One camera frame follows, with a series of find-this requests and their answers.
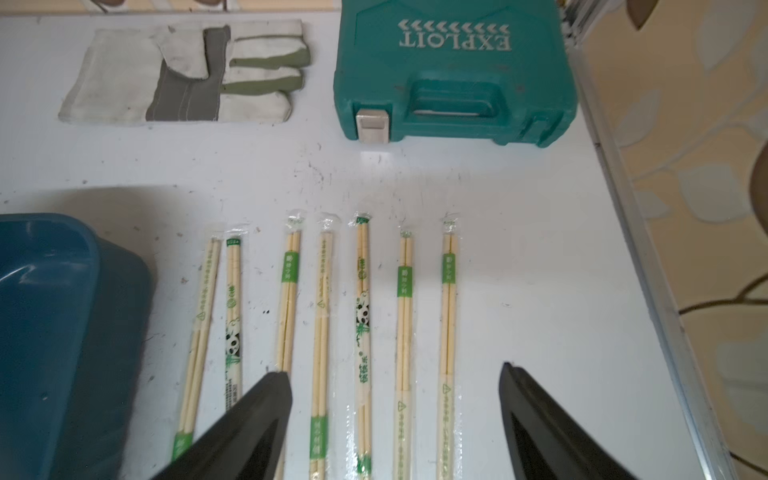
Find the white table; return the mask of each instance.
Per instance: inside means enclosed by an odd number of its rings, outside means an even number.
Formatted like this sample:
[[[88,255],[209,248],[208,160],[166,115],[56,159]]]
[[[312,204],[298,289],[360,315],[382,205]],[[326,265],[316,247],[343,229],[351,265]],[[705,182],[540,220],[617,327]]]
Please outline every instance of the white table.
[[[237,15],[287,18],[286,15]],[[346,140],[333,108],[339,15],[303,14],[306,87],[281,125],[85,127],[56,119],[96,28],[179,15],[0,19],[0,213],[56,211],[139,253],[157,279],[121,477],[170,458],[191,313],[215,223],[247,222],[244,378],[270,369],[286,210],[371,221],[373,471],[391,478],[398,225],[415,228],[416,478],[435,477],[438,219],[462,214],[457,343],[457,478],[512,478],[498,402],[505,361],[524,366],[640,478],[703,478],[584,119],[545,150],[408,137]],[[331,320],[330,478],[350,478],[355,236],[336,246]],[[308,469],[317,229],[303,238],[286,478]],[[223,413],[219,282],[197,434]]]

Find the tool case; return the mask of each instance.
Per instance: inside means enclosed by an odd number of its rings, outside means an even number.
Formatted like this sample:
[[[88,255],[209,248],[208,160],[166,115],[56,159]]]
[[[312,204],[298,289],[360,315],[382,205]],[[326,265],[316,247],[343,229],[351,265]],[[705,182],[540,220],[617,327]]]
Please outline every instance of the tool case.
[[[333,80],[344,134],[546,147],[576,112],[554,0],[343,0]]]

